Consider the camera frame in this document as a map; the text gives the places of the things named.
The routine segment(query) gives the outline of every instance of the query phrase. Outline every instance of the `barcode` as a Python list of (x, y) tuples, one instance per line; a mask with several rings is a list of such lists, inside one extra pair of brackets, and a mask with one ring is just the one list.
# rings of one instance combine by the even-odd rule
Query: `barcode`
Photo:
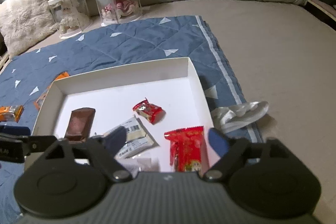
[(140, 130), (138, 125), (131, 126), (131, 131), (137, 131), (137, 130)]

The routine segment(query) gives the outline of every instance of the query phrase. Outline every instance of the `orange snack package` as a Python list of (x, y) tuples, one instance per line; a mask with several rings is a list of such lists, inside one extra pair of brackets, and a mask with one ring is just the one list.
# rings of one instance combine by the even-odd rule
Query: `orange snack package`
[(23, 106), (0, 106), (0, 122), (18, 122)]
[[(70, 75), (67, 73), (67, 72), (62, 72), (59, 76), (57, 76), (53, 81), (55, 80), (59, 80), (59, 79), (63, 79), (63, 78), (66, 78), (66, 77), (69, 77)], [(34, 102), (34, 106), (36, 107), (37, 110), (40, 110), (43, 102), (44, 102), (44, 99), (51, 87), (51, 84), (45, 89), (45, 91), (41, 94), (41, 96), (39, 98), (37, 98), (37, 100)]]

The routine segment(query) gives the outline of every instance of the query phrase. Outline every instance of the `brown chocolate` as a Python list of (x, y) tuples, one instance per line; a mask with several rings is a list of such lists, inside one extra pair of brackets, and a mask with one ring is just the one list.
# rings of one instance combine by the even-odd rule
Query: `brown chocolate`
[(95, 112), (94, 108), (89, 107), (73, 110), (64, 137), (71, 142), (85, 142), (90, 134)]

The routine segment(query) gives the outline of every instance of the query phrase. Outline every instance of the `snack package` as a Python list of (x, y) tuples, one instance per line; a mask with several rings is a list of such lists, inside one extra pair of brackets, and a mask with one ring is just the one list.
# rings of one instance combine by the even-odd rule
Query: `snack package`
[(151, 124), (156, 123), (162, 115), (164, 114), (161, 107), (150, 104), (147, 99), (136, 104), (133, 107), (133, 111), (138, 113), (140, 116), (145, 117)]
[(71, 116), (64, 138), (70, 142), (85, 142), (90, 135), (90, 130), (96, 110), (83, 107), (71, 111)]
[[(130, 119), (123, 122), (117, 127), (124, 127), (126, 129), (126, 142), (130, 142), (135, 139), (143, 138), (146, 136), (145, 130), (142, 128), (140, 123), (138, 122), (135, 115), (133, 115)], [(107, 136), (111, 132), (113, 132), (117, 127), (110, 129), (107, 131), (104, 136)]]
[[(59, 79), (62, 79), (62, 78), (65, 78), (65, 77), (69, 77), (70, 75), (67, 73), (67, 72), (62, 72), (59, 76), (57, 76), (53, 81), (55, 80), (59, 80)], [(39, 98), (37, 98), (37, 100), (34, 102), (34, 106), (36, 107), (37, 110), (40, 110), (43, 102), (44, 102), (44, 99), (51, 87), (51, 84), (45, 89), (45, 91), (41, 94), (41, 96)]]
[(18, 122), (23, 106), (0, 106), (0, 122)]
[(145, 151), (146, 149), (152, 148), (154, 146), (154, 140), (146, 135), (143, 138), (136, 139), (126, 143), (122, 149), (116, 154), (116, 159), (127, 159), (133, 157), (134, 155)]
[(174, 171), (201, 174), (203, 131), (203, 127), (192, 127), (165, 133), (165, 138), (170, 141), (170, 165)]

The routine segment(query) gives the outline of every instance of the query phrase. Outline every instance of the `fluffy white pillow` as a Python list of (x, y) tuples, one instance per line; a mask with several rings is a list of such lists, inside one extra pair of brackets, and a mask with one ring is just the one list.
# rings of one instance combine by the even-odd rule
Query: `fluffy white pillow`
[(0, 30), (11, 57), (26, 51), (56, 31), (48, 0), (5, 0)]

